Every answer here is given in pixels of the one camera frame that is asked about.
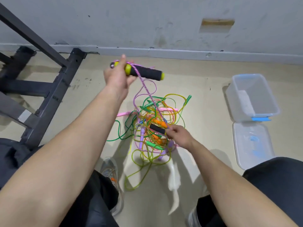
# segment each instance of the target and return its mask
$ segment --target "jump rope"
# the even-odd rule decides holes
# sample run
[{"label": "jump rope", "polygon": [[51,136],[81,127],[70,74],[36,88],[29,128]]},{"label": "jump rope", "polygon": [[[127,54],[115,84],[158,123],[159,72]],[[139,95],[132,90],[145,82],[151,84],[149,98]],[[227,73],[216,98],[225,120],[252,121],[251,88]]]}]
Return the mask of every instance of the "jump rope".
[{"label": "jump rope", "polygon": [[[114,68],[118,63],[118,60],[111,63],[111,68]],[[191,95],[189,95],[187,99],[182,95],[173,93],[167,94],[164,97],[152,96],[157,91],[157,85],[153,80],[163,80],[165,76],[163,72],[151,68],[145,68],[138,64],[133,64],[129,62],[127,62],[125,72],[127,75],[138,76],[142,83],[142,87],[134,96],[134,110],[131,112],[120,113],[117,115],[117,117],[128,115],[124,124],[126,128],[125,132],[121,135],[121,123],[118,120],[115,120],[119,123],[118,138],[107,141],[112,142],[118,139],[126,140],[130,137],[132,137],[132,139],[134,140],[137,149],[132,152],[131,159],[134,164],[139,166],[139,170],[125,177],[125,188],[127,190],[135,190],[142,184],[152,165],[164,165],[170,161],[171,152],[176,148],[176,144],[174,143],[174,141],[169,140],[167,138],[165,129],[168,128],[169,125],[177,124],[180,118],[182,119],[185,127],[185,122],[181,114],[184,107],[191,99]],[[154,84],[154,92],[149,92],[145,84],[146,81],[150,81]],[[140,94],[143,88],[145,88],[147,93]],[[144,100],[142,106],[138,107],[135,103],[135,100],[140,96],[146,95],[148,97]],[[183,106],[180,109],[177,109],[176,101],[168,96],[178,96],[183,98]],[[167,99],[174,101],[175,107],[170,107],[165,102]],[[131,146],[132,142],[130,144],[128,154],[130,154],[131,152]],[[141,163],[138,163],[136,160],[134,160],[134,153],[138,151],[140,152]],[[162,160],[163,156],[165,155],[169,156],[169,159],[167,161]],[[147,170],[138,185],[131,188],[128,187],[128,179],[134,174],[140,172],[145,167],[147,167]]]}]

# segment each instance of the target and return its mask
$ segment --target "sneaker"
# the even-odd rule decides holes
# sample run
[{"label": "sneaker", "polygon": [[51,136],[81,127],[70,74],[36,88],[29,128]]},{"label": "sneaker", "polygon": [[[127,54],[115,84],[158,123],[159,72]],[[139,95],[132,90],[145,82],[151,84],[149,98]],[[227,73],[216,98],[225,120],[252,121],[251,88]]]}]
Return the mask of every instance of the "sneaker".
[{"label": "sneaker", "polygon": [[200,222],[198,220],[198,215],[197,215],[197,209],[196,209],[196,207],[188,215],[187,226],[188,227],[201,227]]},{"label": "sneaker", "polygon": [[110,210],[110,212],[112,213],[112,216],[116,216],[117,214],[119,214],[121,212],[121,210],[123,208],[123,199],[122,199],[121,190],[120,190],[119,182],[118,182],[118,167],[117,167],[116,161],[113,158],[104,159],[104,161],[101,165],[100,171],[104,177],[108,177],[111,180],[112,184],[119,192],[118,203],[116,204],[116,206],[114,208],[112,208]]}]

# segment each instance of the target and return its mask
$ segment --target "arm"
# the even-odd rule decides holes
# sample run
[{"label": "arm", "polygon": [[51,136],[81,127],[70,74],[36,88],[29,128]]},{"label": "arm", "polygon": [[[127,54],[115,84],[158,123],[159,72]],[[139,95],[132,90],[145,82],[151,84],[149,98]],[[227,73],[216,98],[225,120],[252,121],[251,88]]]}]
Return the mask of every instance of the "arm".
[{"label": "arm", "polygon": [[92,174],[128,87],[135,80],[126,77],[125,59],[123,55],[117,67],[104,71],[106,87],[3,187],[1,225],[60,225]]},{"label": "arm", "polygon": [[172,125],[166,133],[193,155],[227,226],[297,226],[275,203],[226,166],[182,126]]}]

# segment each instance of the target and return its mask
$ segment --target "plastic lid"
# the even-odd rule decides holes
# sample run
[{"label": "plastic lid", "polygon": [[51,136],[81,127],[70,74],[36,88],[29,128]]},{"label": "plastic lid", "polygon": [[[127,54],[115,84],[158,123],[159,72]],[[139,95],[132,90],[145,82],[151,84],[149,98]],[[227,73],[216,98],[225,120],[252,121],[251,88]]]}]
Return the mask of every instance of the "plastic lid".
[{"label": "plastic lid", "polygon": [[256,122],[232,125],[239,167],[244,170],[275,157],[271,138],[265,125]]}]

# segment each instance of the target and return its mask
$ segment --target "plastic container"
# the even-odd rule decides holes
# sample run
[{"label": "plastic container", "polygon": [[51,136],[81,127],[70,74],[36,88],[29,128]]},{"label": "plastic container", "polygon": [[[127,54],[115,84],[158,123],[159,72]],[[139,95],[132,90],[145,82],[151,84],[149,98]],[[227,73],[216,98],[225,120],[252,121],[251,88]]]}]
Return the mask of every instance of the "plastic container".
[{"label": "plastic container", "polygon": [[271,89],[261,74],[233,76],[226,96],[236,122],[270,121],[270,116],[280,113]]},{"label": "plastic container", "polygon": [[243,170],[275,157],[267,127],[259,122],[232,125],[237,163]]}]

